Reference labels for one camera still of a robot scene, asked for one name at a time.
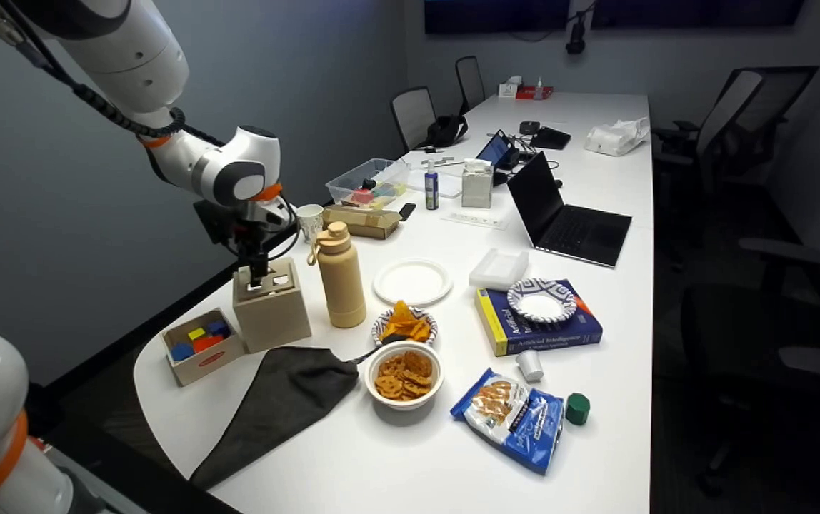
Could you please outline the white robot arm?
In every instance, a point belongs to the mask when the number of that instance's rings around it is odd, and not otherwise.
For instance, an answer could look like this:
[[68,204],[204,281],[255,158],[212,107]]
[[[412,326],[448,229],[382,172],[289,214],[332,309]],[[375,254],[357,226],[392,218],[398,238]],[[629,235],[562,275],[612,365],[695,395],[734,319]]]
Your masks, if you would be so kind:
[[[0,41],[132,132],[164,182],[217,209],[251,286],[269,275],[281,139],[237,129],[219,142],[187,122],[188,61],[155,0],[0,0]],[[0,514],[75,514],[91,496],[28,441],[25,396],[25,361],[0,336]]]

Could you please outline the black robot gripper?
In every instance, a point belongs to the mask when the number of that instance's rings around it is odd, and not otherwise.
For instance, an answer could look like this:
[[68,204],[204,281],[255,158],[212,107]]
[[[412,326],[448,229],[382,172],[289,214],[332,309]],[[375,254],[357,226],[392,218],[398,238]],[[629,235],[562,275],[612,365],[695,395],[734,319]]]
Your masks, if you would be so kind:
[[267,214],[255,204],[228,209],[197,199],[194,212],[215,246],[225,246],[235,258],[245,261],[248,286],[269,276],[269,254],[295,235],[291,221]]

